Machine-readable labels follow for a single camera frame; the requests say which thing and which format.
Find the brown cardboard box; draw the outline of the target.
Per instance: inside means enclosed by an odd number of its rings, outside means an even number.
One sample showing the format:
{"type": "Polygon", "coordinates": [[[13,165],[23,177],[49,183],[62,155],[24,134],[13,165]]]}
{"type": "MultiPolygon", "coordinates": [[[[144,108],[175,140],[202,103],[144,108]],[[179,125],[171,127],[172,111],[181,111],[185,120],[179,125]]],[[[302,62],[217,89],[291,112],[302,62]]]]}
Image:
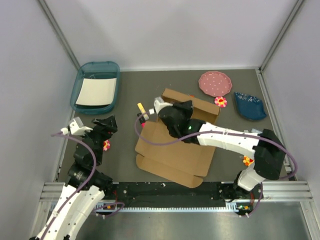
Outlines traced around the brown cardboard box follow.
{"type": "Polygon", "coordinates": [[[138,168],[188,188],[203,182],[215,147],[183,141],[171,144],[174,138],[160,119],[147,121],[139,133],[135,146],[138,168]]]}

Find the light blue marker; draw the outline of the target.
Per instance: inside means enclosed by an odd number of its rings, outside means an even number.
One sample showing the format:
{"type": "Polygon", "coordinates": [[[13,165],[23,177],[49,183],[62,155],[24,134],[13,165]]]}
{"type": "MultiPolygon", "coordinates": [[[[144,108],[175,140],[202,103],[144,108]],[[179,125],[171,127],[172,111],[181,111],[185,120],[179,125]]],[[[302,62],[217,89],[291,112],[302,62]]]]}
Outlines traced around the light blue marker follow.
{"type": "Polygon", "coordinates": [[[251,133],[261,134],[262,131],[261,131],[261,130],[258,130],[258,129],[255,129],[255,128],[252,128],[252,129],[251,129],[251,133]]]}

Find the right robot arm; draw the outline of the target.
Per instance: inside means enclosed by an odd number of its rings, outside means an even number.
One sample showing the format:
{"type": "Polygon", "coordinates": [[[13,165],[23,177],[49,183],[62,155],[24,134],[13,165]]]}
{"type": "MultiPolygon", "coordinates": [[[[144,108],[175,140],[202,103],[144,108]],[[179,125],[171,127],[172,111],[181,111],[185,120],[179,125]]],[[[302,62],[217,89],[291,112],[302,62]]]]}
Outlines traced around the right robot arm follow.
{"type": "Polygon", "coordinates": [[[192,118],[194,106],[191,100],[170,103],[157,97],[154,110],[171,137],[185,143],[239,153],[253,161],[234,181],[233,192],[237,197],[245,198],[264,180],[280,179],[286,154],[284,146],[272,130],[246,133],[192,118]]]}

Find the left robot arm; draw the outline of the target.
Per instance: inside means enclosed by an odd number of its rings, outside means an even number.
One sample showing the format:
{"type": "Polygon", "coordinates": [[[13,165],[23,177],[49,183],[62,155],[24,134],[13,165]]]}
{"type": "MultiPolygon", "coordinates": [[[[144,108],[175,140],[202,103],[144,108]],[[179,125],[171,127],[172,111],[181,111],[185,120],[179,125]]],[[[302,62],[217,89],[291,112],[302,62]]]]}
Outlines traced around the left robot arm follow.
{"type": "Polygon", "coordinates": [[[57,137],[76,142],[73,154],[74,163],[67,173],[49,219],[42,230],[34,236],[35,240],[74,240],[103,198],[109,198],[114,191],[111,177],[99,172],[102,164],[104,146],[118,126],[115,116],[105,119],[93,119],[93,126],[85,126],[79,117],[69,121],[57,137]]]}

